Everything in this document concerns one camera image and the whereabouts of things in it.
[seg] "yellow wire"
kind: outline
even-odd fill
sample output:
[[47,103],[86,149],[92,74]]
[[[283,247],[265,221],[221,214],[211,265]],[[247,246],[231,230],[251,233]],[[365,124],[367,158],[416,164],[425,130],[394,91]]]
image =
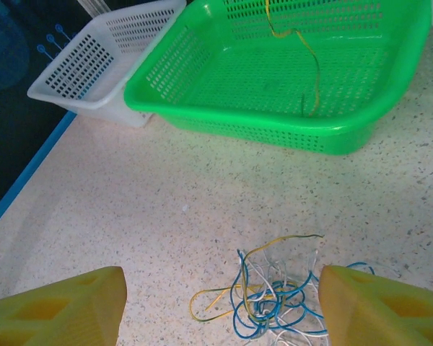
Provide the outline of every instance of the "yellow wire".
[[[291,238],[310,238],[310,237],[313,237],[313,236],[323,238],[323,236],[321,236],[321,235],[319,235],[319,234],[309,234],[309,235],[307,235],[307,236],[298,236],[298,235],[281,236],[281,237],[279,237],[279,238],[277,238],[277,239],[271,240],[269,243],[266,243],[266,244],[263,245],[262,247],[259,247],[259,248],[257,248],[257,249],[254,249],[254,250],[248,252],[248,253],[245,255],[245,257],[244,257],[243,262],[245,262],[246,259],[247,259],[250,255],[252,255],[252,254],[254,254],[254,253],[258,252],[258,251],[264,250],[264,249],[266,249],[267,247],[269,247],[269,246],[271,246],[272,244],[275,244],[275,243],[277,243],[277,242],[279,242],[279,241],[283,241],[283,240],[291,239]],[[292,281],[287,281],[287,283],[290,284],[290,285],[297,286],[297,284],[294,283],[294,282],[292,282]],[[251,285],[251,286],[247,286],[247,278],[245,277],[245,271],[244,271],[244,270],[242,270],[242,285],[240,285],[240,284],[234,285],[234,288],[242,288],[242,294],[243,294],[243,299],[244,299],[244,307],[245,307],[245,309],[247,310],[247,313],[249,314],[249,316],[250,316],[252,319],[254,319],[255,321],[258,321],[258,320],[257,320],[257,318],[253,315],[253,313],[251,312],[251,310],[250,310],[249,307],[248,307],[249,301],[248,301],[248,294],[247,294],[247,291],[248,291],[248,290],[251,290],[252,292],[256,293],[256,290],[258,290],[258,289],[261,288],[261,287],[263,287],[263,285]],[[210,305],[207,306],[207,307],[205,308],[204,311],[208,311],[208,310],[209,310],[213,305],[215,305],[215,304],[217,303],[217,301],[219,301],[219,300],[223,297],[223,295],[224,295],[225,293],[229,292],[230,290],[231,290],[231,287],[212,288],[212,289],[209,289],[209,290],[200,290],[200,291],[197,292],[197,293],[196,293],[196,294],[191,298],[191,300],[189,301],[189,314],[190,314],[191,317],[192,317],[194,320],[196,320],[197,322],[209,322],[209,321],[213,321],[213,320],[215,320],[215,319],[219,319],[220,317],[223,317],[223,316],[227,316],[227,315],[229,315],[229,314],[232,314],[232,313],[234,312],[234,310],[226,311],[226,312],[224,312],[224,313],[222,313],[222,314],[220,314],[220,315],[216,315],[216,316],[210,317],[210,318],[208,318],[208,319],[200,319],[200,318],[196,317],[196,315],[193,313],[193,302],[194,302],[195,299],[196,299],[198,296],[200,296],[201,294],[204,294],[204,293],[211,293],[211,292],[221,292],[221,293],[220,293],[220,294],[219,294],[219,295],[218,295],[218,296],[217,296],[217,297],[216,297],[216,298],[215,298],[215,299],[210,303]],[[269,294],[269,295],[265,296],[265,298],[267,298],[267,299],[272,299],[272,298],[274,298],[274,296],[273,296],[272,294]]]
[[311,46],[308,44],[308,42],[306,41],[306,39],[303,37],[302,33],[298,29],[288,29],[287,31],[284,31],[284,32],[276,32],[274,30],[273,22],[271,21],[271,14],[269,11],[269,4],[270,4],[269,0],[265,0],[266,16],[268,17],[269,27],[271,28],[271,33],[273,34],[273,36],[277,37],[277,38],[285,38],[285,37],[287,37],[287,36],[289,36],[295,32],[297,34],[298,38],[300,39],[300,41],[309,50],[309,52],[311,53],[311,55],[315,59],[317,73],[316,73],[316,82],[315,82],[315,106],[312,109],[312,112],[310,113],[310,117],[312,117],[316,113],[316,111],[318,110],[319,104],[320,104],[320,90],[319,90],[320,68],[319,68],[318,57],[316,56],[315,51],[311,48]]

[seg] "yellow plastic block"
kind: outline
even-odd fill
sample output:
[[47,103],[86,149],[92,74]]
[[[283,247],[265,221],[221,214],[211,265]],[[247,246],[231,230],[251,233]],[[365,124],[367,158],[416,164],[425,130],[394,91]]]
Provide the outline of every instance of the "yellow plastic block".
[[126,303],[120,267],[0,300],[0,346],[114,346]]
[[319,301],[332,346],[433,346],[433,292],[324,267]]

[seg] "basket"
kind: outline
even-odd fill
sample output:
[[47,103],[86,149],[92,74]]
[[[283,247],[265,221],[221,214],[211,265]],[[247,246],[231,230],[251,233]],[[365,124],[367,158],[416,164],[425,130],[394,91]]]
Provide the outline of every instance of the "basket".
[[161,0],[95,17],[35,80],[27,96],[91,117],[144,125],[150,114],[125,105],[125,83],[185,5],[185,0]]
[[347,154],[407,89],[431,22],[430,0],[195,0],[124,97],[179,128]]

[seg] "white plastic basket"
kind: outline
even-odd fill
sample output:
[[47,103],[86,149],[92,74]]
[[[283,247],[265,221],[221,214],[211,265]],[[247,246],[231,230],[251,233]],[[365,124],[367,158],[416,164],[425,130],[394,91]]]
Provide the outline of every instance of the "white plastic basket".
[[34,81],[27,96],[82,115],[143,126],[151,114],[125,105],[125,83],[185,6],[185,0],[159,0],[95,17]]

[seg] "speckled countertop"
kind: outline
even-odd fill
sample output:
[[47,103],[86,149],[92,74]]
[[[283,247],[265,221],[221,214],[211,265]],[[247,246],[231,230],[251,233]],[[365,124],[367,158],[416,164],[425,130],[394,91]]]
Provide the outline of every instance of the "speckled countertop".
[[77,117],[0,220],[0,298],[120,265],[119,345],[242,345],[229,318],[194,322],[189,298],[232,281],[236,248],[311,232],[325,234],[318,268],[372,260],[433,290],[433,33],[411,88],[349,156]]

